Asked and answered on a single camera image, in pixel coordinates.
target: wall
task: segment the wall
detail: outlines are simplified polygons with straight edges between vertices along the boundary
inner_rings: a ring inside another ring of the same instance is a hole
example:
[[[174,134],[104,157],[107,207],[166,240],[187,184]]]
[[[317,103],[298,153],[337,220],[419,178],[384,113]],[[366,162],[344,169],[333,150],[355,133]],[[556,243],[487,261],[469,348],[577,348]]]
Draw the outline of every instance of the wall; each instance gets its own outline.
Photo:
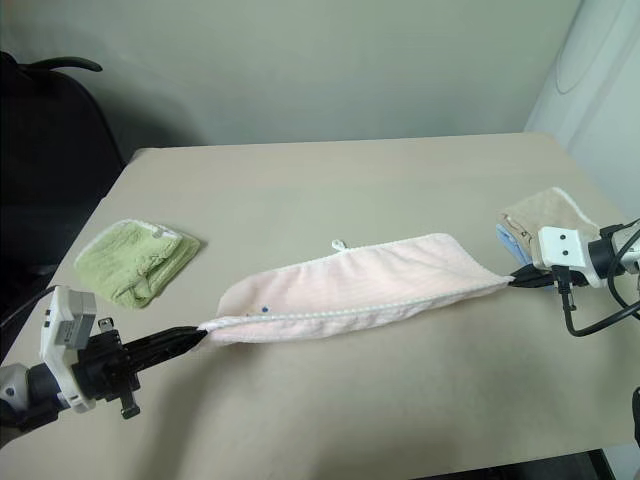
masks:
[[[234,144],[523,128],[578,0],[21,0],[3,50],[69,73],[116,137]]]
[[[640,217],[638,85],[640,1],[586,0],[526,127],[552,133],[629,219]]]

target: pink towel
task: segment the pink towel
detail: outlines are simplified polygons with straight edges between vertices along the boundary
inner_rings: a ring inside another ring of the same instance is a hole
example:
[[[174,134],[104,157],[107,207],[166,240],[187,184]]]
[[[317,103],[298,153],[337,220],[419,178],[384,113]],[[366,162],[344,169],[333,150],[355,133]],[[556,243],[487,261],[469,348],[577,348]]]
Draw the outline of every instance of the pink towel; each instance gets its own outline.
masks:
[[[436,233],[247,277],[223,295],[218,318],[200,328],[218,344],[323,338],[487,295],[511,280]]]

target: blue cloth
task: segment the blue cloth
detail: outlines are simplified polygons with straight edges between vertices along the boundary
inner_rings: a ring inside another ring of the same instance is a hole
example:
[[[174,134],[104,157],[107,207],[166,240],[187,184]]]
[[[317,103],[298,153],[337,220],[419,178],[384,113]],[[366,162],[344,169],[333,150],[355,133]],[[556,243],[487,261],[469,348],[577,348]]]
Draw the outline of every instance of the blue cloth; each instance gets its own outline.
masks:
[[[496,225],[496,234],[498,235],[498,240],[502,243],[509,253],[515,257],[516,260],[520,263],[520,265],[528,265],[532,262],[531,255],[520,246],[516,238],[511,235],[511,232],[507,230],[500,224]]]

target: black office chair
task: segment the black office chair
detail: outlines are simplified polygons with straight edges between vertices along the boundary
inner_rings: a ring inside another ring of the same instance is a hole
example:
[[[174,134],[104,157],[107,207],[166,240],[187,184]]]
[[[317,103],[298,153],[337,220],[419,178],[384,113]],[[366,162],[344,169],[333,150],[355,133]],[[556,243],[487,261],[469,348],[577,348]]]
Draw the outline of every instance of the black office chair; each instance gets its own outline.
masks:
[[[124,162],[93,97],[54,71],[100,72],[100,65],[77,57],[20,65],[2,52],[0,66],[0,312],[6,312],[51,278]],[[3,345],[9,333],[3,331]]]

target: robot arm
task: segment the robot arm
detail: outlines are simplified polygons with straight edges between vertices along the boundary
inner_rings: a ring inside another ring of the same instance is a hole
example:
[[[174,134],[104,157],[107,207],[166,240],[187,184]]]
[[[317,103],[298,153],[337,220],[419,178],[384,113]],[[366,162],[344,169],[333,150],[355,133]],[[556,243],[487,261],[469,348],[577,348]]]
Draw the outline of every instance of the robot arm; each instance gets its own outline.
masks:
[[[125,419],[137,415],[137,373],[186,353],[207,334],[175,327],[123,345],[110,318],[99,320],[100,333],[90,336],[95,317],[92,293],[55,288],[41,328],[43,363],[0,368],[2,446],[57,420],[62,410],[87,412],[96,400],[119,398]]]
[[[612,225],[600,231],[600,238],[585,238],[577,230],[543,227],[532,245],[533,264],[512,275],[514,287],[537,288],[557,284],[562,297],[567,329],[582,337],[598,332],[629,316],[640,319],[640,301],[627,304],[618,293],[614,278],[623,273],[638,275],[640,263],[640,220],[628,225]],[[622,309],[594,325],[576,330],[572,312],[576,310],[572,287],[608,286]]]

